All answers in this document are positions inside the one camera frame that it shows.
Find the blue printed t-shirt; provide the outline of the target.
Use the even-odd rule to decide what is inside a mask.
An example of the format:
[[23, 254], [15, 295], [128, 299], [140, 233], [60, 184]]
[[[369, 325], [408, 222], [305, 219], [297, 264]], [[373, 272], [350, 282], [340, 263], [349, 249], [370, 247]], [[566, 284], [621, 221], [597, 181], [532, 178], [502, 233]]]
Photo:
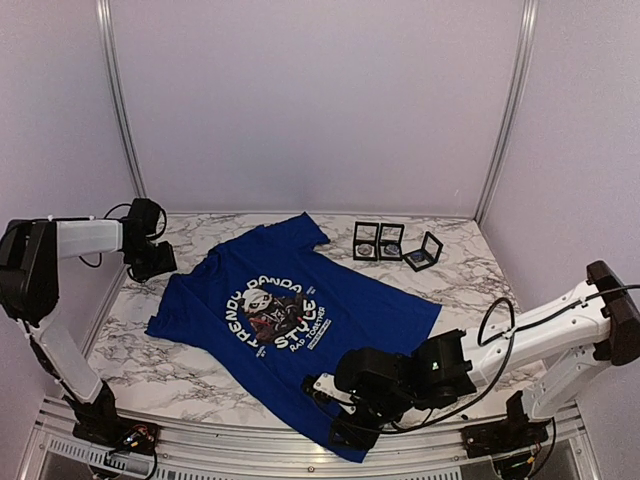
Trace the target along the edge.
[[441, 308], [318, 252], [327, 235], [307, 214], [214, 246], [169, 279], [149, 336], [203, 349], [272, 414], [329, 446], [331, 417], [302, 391], [349, 350], [408, 354]]

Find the pink round brooch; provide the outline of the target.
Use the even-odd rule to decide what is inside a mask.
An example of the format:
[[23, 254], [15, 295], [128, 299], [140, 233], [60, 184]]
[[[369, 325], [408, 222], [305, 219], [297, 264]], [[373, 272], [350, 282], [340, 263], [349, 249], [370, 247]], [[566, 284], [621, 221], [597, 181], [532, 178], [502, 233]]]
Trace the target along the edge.
[[356, 246], [358, 256], [371, 257], [375, 253], [375, 248], [369, 243], [360, 243]]

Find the dark blue round brooch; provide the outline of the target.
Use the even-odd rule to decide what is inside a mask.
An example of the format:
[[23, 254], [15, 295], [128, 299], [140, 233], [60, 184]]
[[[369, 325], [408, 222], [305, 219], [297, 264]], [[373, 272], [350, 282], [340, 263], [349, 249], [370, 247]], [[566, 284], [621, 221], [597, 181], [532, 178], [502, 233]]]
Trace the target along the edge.
[[400, 246], [398, 244], [395, 244], [395, 243], [385, 243], [382, 246], [382, 253], [385, 256], [389, 256], [389, 257], [391, 257], [391, 256], [393, 256], [393, 257], [400, 256], [401, 255]]

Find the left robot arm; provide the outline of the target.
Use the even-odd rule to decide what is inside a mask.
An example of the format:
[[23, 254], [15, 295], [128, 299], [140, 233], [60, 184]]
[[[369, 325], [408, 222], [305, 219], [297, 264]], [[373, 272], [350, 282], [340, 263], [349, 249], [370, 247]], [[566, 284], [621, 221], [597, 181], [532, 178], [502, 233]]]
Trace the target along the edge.
[[89, 366], [60, 320], [59, 265], [66, 259], [119, 253], [130, 278], [145, 283], [176, 270], [172, 245], [163, 239], [166, 211], [148, 198], [126, 204], [120, 218], [49, 216], [14, 219], [1, 236], [1, 307], [22, 324], [42, 368], [62, 387], [66, 401], [106, 445], [125, 438], [115, 399]]

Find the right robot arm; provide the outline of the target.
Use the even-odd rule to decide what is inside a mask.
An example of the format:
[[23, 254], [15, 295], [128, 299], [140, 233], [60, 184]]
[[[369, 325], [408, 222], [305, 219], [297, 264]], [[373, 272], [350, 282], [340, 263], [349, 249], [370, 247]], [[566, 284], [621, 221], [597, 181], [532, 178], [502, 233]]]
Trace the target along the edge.
[[639, 358], [635, 286], [624, 285], [604, 261], [558, 299], [507, 322], [460, 329], [423, 341], [408, 355], [374, 348], [348, 351], [335, 373], [314, 388], [341, 407], [329, 441], [371, 449], [409, 410], [442, 410], [468, 398], [480, 403], [503, 374], [549, 356], [556, 362], [534, 385], [512, 394], [503, 419], [462, 429], [468, 457], [506, 454], [549, 437], [557, 411], [602, 371]]

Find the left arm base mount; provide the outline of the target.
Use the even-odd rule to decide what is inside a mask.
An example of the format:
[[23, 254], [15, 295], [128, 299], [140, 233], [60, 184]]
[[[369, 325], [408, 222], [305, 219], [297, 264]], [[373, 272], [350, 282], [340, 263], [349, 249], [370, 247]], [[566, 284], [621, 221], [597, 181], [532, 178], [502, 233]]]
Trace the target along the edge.
[[114, 453], [151, 456], [156, 451], [159, 426], [119, 415], [114, 393], [106, 383], [92, 403], [82, 403], [68, 395], [64, 400], [75, 416], [75, 438], [108, 447]]

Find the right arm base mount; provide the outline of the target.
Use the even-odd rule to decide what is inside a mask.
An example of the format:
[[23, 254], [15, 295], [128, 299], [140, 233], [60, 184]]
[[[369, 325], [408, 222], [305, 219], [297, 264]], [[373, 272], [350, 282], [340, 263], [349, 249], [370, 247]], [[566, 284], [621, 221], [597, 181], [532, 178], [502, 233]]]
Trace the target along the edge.
[[461, 430], [463, 446], [469, 458], [509, 453], [546, 441], [550, 419], [532, 421], [523, 406], [522, 390], [506, 401], [502, 420], [471, 425]]

